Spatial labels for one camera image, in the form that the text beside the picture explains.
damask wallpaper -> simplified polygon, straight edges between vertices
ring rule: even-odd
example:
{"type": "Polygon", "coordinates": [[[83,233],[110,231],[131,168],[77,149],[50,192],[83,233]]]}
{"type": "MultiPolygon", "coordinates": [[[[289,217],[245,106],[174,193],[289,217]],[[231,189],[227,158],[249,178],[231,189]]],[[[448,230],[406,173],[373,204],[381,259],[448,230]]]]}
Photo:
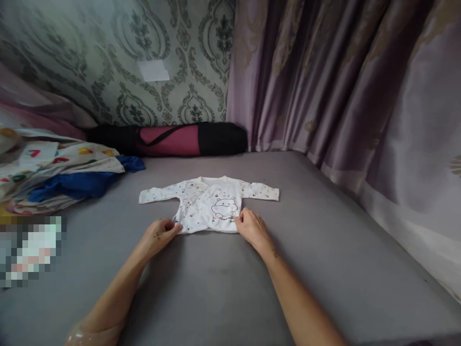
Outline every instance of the damask wallpaper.
{"type": "Polygon", "coordinates": [[[226,119],[235,0],[0,0],[0,59],[99,123],[226,119]],[[136,64],[164,59],[165,82],[136,64]]]}

blue garment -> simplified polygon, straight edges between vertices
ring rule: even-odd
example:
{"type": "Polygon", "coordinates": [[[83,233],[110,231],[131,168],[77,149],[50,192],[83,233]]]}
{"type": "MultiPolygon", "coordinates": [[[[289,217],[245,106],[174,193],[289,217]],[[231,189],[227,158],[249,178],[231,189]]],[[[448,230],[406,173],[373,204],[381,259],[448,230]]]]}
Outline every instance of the blue garment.
{"type": "MultiPolygon", "coordinates": [[[[136,156],[119,156],[117,160],[126,171],[137,172],[146,169],[144,162],[136,156]]],[[[80,200],[99,198],[106,193],[109,186],[115,183],[124,173],[84,172],[56,175],[29,193],[29,202],[43,202],[60,194],[80,200]]]]}

light switch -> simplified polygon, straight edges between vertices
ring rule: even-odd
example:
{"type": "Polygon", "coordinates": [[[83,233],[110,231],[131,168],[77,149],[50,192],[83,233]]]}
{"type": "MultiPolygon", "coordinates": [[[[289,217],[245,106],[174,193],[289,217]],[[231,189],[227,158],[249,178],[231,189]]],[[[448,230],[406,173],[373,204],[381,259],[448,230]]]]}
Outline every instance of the light switch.
{"type": "Polygon", "coordinates": [[[163,60],[148,60],[138,62],[141,74],[146,82],[170,80],[170,75],[163,60]]]}

human hand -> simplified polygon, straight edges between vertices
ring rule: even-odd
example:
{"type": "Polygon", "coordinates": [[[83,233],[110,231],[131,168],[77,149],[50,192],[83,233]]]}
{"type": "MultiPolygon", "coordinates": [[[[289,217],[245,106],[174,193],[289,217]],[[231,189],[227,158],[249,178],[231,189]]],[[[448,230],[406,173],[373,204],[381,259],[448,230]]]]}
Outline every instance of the human hand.
{"type": "Polygon", "coordinates": [[[267,233],[263,219],[248,208],[244,208],[240,217],[234,217],[237,231],[248,241],[260,255],[267,251],[275,253],[275,246],[267,233]]]}
{"type": "Polygon", "coordinates": [[[170,219],[155,220],[136,246],[135,253],[144,260],[159,253],[182,229],[182,225],[170,219]]]}

gray mattress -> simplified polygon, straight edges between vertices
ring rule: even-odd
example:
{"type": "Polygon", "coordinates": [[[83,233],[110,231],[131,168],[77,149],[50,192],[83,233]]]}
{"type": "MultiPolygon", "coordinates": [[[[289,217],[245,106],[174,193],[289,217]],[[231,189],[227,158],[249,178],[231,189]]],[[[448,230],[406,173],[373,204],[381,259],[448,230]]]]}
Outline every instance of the gray mattress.
{"type": "MultiPolygon", "coordinates": [[[[126,174],[103,198],[61,212],[67,240],[53,271],[0,294],[5,345],[63,343],[146,227],[175,214],[178,200],[139,205],[141,190],[223,175],[280,189],[280,202],[243,204],[264,218],[280,252],[352,345],[461,332],[454,299],[301,154],[145,163],[145,171],[126,174]]],[[[251,246],[238,234],[203,231],[177,236],[151,261],[121,345],[292,345],[292,339],[251,246]]]]}

